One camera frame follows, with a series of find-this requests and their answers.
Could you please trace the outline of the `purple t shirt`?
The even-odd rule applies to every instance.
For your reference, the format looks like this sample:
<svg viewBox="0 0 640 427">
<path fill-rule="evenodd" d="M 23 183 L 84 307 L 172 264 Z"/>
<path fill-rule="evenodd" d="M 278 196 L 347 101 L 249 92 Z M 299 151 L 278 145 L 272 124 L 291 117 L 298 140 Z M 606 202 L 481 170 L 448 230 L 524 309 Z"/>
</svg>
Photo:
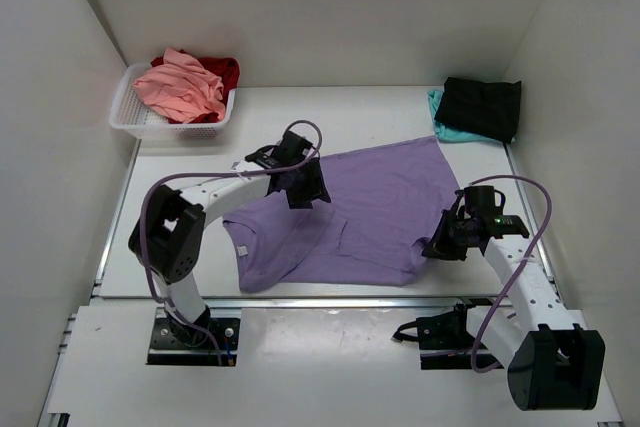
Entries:
<svg viewBox="0 0 640 427">
<path fill-rule="evenodd" d="M 321 158 L 330 202 L 293 210 L 282 193 L 223 218 L 239 288 L 279 283 L 405 286 L 458 188 L 433 136 Z"/>
</svg>

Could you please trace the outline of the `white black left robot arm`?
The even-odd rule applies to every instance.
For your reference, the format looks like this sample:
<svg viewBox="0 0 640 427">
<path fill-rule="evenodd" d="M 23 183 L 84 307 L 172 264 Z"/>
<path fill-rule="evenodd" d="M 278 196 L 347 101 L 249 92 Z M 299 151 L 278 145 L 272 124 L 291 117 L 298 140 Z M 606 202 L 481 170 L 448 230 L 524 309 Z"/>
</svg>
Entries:
<svg viewBox="0 0 640 427">
<path fill-rule="evenodd" d="M 284 192 L 291 209 L 331 201 L 320 146 L 306 140 L 264 146 L 226 172 L 178 173 L 147 191 L 129 249 L 143 266 L 153 299 L 164 307 L 174 335 L 190 348 L 219 352 L 210 309 L 192 274 L 207 227 L 247 203 Z"/>
</svg>

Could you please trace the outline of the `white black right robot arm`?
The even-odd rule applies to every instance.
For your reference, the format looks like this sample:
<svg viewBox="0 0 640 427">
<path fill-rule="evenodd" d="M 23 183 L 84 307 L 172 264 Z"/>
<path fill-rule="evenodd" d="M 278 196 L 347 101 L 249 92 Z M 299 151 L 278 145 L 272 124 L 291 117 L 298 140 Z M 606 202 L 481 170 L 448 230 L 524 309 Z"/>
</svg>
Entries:
<svg viewBox="0 0 640 427">
<path fill-rule="evenodd" d="M 507 289 L 515 316 L 497 306 L 460 303 L 451 311 L 416 319 L 417 342 L 425 357 L 469 354 L 478 341 L 479 366 L 494 358 L 506 371 L 508 389 L 523 410 L 595 408 L 605 344 L 565 308 L 533 255 L 529 233 L 517 216 L 467 218 L 443 213 L 424 250 L 428 258 L 461 260 L 479 248 Z"/>
</svg>

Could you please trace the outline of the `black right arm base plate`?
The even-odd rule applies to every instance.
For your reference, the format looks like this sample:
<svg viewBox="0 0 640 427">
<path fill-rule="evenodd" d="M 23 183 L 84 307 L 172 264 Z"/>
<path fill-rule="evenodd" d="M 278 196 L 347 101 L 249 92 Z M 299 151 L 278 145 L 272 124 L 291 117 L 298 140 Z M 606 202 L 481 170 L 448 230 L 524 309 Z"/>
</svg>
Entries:
<svg viewBox="0 0 640 427">
<path fill-rule="evenodd" d="M 445 313 L 417 317 L 401 324 L 391 340 L 416 343 L 422 370 L 470 369 L 475 337 L 467 331 L 467 321 L 472 314 L 472 319 L 480 322 L 488 310 L 457 305 Z"/>
</svg>

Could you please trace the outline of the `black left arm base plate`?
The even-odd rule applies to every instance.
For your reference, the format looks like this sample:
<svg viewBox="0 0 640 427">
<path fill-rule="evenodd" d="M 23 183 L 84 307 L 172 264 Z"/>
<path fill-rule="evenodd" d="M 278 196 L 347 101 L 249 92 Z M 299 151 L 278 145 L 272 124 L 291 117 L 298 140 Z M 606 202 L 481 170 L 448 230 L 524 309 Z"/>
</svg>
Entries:
<svg viewBox="0 0 640 427">
<path fill-rule="evenodd" d="M 154 366 L 206 366 L 235 367 L 239 345 L 241 318 L 224 315 L 212 317 L 208 330 L 210 337 L 187 328 L 158 309 L 148 344 L 148 365 Z"/>
</svg>

